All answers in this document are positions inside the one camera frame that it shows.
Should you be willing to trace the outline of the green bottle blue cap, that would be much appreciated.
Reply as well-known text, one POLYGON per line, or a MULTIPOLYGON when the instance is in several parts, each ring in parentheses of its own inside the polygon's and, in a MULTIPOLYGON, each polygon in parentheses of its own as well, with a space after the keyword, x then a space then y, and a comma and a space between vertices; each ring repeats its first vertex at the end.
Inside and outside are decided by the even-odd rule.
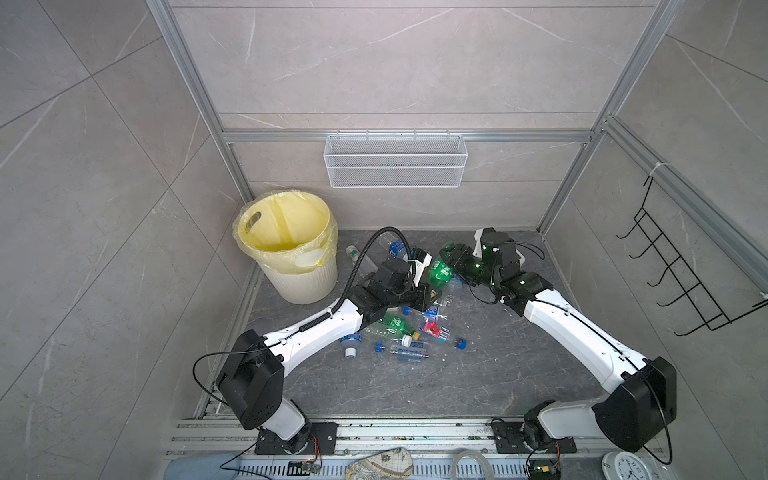
POLYGON ((448 285, 454 276, 454 271, 440 258, 435 258, 432 261, 428 282, 437 289, 441 289, 448 285))

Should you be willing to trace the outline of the pink crushed bottle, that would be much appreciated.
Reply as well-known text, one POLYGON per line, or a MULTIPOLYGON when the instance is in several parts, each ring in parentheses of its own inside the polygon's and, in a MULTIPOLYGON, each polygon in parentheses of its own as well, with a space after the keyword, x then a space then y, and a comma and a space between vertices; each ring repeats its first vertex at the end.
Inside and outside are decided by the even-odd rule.
POLYGON ((422 322, 420 331, 424 338, 429 338, 440 343, 451 343, 457 350, 465 350, 467 341, 462 337, 453 337, 450 330, 442 326, 435 319, 426 319, 422 322))

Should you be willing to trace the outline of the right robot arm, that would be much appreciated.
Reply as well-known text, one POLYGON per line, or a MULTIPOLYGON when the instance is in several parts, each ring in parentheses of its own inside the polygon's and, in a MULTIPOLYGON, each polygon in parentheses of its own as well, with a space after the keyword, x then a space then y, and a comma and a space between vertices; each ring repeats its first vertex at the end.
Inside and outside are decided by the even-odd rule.
POLYGON ((658 434, 668 435, 677 416, 677 371, 613 338, 573 307, 553 284, 526 271, 518 243, 492 227, 475 233, 472 246, 448 243, 440 260, 471 287, 485 286, 498 304, 538 326, 594 376, 602 396, 547 401, 529 410, 521 436, 531 451, 566 438, 607 439, 635 453, 658 434))

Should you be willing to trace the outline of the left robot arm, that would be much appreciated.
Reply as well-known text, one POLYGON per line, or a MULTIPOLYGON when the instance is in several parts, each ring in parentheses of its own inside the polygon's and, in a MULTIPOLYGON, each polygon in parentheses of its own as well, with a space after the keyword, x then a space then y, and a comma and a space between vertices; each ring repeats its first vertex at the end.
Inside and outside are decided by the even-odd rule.
POLYGON ((311 422, 298 405, 284 396, 285 378, 301 363, 328 345, 381 320, 387 310, 409 307, 424 311, 438 297, 427 280, 433 256, 412 247, 403 232, 386 226, 372 234, 360 255, 365 256, 385 233, 395 235, 405 256, 387 257, 361 280, 358 260, 337 300, 330 306, 282 330, 260 335, 240 334, 224 358, 211 387, 202 390, 230 408, 246 430, 266 430, 288 453, 301 452, 310 440, 311 422))

